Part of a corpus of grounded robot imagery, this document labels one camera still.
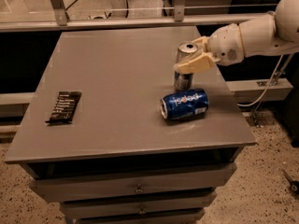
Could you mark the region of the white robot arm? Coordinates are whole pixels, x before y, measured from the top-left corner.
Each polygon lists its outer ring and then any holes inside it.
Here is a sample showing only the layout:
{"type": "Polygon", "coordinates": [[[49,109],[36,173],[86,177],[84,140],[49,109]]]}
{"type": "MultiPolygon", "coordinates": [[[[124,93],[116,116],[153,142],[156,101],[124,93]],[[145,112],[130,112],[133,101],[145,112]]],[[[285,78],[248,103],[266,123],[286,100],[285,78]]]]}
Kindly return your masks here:
{"type": "Polygon", "coordinates": [[[278,56],[299,51],[299,0],[280,0],[261,17],[232,23],[210,36],[194,40],[199,50],[174,65],[179,74],[206,71],[214,64],[228,66],[245,58],[278,56]]]}

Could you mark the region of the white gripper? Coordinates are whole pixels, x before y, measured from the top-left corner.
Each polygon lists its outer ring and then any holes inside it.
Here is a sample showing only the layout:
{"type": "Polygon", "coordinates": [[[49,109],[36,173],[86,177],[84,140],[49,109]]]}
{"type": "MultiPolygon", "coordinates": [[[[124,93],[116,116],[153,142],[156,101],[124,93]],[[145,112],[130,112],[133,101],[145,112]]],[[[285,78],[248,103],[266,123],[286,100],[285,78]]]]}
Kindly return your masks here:
{"type": "Polygon", "coordinates": [[[221,27],[210,37],[197,37],[193,43],[204,53],[187,57],[176,63],[174,70],[182,75],[206,71],[215,63],[228,66],[244,60],[240,28],[235,23],[221,27]]]}

